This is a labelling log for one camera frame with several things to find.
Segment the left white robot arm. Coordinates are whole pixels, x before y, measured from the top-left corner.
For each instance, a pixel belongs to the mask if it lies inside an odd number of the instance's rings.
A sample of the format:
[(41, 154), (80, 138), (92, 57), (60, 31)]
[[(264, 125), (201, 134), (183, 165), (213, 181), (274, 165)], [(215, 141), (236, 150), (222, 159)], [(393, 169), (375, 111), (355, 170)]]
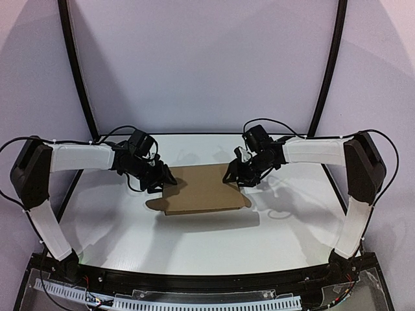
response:
[(112, 170), (139, 180), (141, 192), (155, 193), (177, 181), (157, 152), (156, 140), (135, 130), (124, 141), (54, 142), (26, 137), (10, 172), (23, 209), (52, 257), (62, 262), (74, 254), (50, 203), (50, 175), (69, 170)]

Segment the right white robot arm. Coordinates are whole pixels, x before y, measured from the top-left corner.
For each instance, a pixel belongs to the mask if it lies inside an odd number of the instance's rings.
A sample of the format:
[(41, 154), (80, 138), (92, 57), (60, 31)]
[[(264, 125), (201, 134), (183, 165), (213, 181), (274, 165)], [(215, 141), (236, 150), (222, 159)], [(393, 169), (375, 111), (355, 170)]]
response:
[(386, 177), (386, 165), (367, 132), (321, 138), (293, 135), (273, 139), (261, 125), (243, 133), (244, 147), (234, 150), (223, 183), (255, 187), (283, 165), (314, 163), (346, 169), (348, 210), (333, 253), (350, 259), (357, 252)]

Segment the brown cardboard paper box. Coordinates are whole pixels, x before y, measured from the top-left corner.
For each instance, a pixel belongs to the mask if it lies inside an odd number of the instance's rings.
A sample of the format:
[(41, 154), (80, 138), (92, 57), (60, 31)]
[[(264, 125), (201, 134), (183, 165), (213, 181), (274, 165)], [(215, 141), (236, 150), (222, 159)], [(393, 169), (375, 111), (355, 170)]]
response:
[(250, 208), (251, 201), (235, 182), (223, 183), (227, 164), (172, 167), (176, 185), (166, 185), (162, 196), (146, 206), (166, 216), (214, 213)]

